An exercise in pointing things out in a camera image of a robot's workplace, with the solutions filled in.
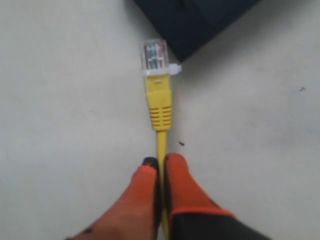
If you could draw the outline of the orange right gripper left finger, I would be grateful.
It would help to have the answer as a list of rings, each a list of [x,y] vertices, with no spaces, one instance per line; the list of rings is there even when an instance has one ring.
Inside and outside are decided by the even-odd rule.
[[[146,157],[119,199],[71,240],[156,240],[160,226],[159,163]]]

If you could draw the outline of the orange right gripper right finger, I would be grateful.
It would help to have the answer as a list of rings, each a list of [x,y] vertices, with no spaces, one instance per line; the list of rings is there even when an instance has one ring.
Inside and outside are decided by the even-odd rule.
[[[268,237],[217,205],[178,153],[164,160],[164,189],[171,240],[266,240]]]

